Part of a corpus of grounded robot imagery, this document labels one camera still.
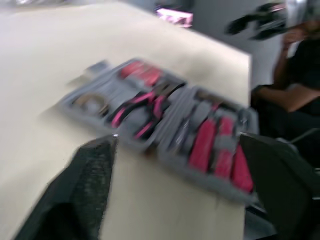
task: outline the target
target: person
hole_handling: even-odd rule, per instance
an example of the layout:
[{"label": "person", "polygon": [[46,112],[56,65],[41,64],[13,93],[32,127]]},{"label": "person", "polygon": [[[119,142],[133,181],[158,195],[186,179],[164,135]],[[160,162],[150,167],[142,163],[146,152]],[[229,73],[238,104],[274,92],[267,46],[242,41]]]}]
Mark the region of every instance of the person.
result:
[{"label": "person", "polygon": [[[259,113],[260,134],[291,141],[320,128],[320,21],[288,31],[273,72],[272,85],[260,85],[251,94]],[[291,45],[300,42],[293,57]],[[320,167],[320,131],[295,143],[300,154]]]}]

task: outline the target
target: black shirt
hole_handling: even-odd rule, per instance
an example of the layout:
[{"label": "black shirt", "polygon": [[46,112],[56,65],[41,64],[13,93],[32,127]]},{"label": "black shirt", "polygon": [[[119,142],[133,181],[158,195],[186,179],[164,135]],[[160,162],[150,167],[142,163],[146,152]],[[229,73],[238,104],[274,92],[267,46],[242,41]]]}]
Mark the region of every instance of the black shirt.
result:
[{"label": "black shirt", "polygon": [[[288,74],[293,82],[307,88],[320,90],[320,39],[302,41],[288,62]],[[320,97],[299,109],[320,116]]]}]

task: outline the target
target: beige table surface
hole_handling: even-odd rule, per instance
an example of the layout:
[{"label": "beige table surface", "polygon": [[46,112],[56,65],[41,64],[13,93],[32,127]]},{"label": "beige table surface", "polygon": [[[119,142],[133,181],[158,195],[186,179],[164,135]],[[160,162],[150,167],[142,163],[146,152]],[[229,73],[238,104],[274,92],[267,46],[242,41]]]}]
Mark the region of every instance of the beige table surface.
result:
[{"label": "beige table surface", "polygon": [[[56,112],[103,59],[143,57],[244,105],[250,56],[119,2],[0,15],[0,236],[95,132]],[[244,206],[119,148],[102,240],[241,240]]]}]

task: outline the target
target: tool kit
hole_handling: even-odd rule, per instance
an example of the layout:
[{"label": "tool kit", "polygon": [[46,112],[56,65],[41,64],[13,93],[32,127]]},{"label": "tool kit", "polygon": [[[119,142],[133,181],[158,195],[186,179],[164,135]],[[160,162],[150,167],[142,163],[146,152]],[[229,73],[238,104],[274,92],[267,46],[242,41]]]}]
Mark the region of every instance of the tool kit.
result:
[{"label": "tool kit", "polygon": [[240,132],[259,132],[253,109],[138,58],[115,68],[102,61],[85,73],[92,81],[58,104],[67,115],[102,135],[118,134],[135,151],[155,146],[162,164],[203,188],[256,200],[238,140]]}]

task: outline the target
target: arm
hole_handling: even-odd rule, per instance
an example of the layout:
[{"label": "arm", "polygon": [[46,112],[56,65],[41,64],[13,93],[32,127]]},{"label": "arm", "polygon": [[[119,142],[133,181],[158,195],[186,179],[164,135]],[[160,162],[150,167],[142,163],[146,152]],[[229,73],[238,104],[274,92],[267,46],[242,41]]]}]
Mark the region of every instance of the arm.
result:
[{"label": "arm", "polygon": [[283,90],[290,84],[287,74],[288,51],[291,44],[303,40],[304,37],[304,31],[300,28],[292,29],[283,36],[282,50],[273,70],[273,87],[275,89]]},{"label": "arm", "polygon": [[258,97],[278,105],[289,113],[320,97],[320,90],[302,85],[297,85],[287,91],[263,87],[256,94]]},{"label": "arm", "polygon": [[289,85],[287,76],[288,49],[282,49],[273,70],[273,86],[276,89],[285,89]]}]

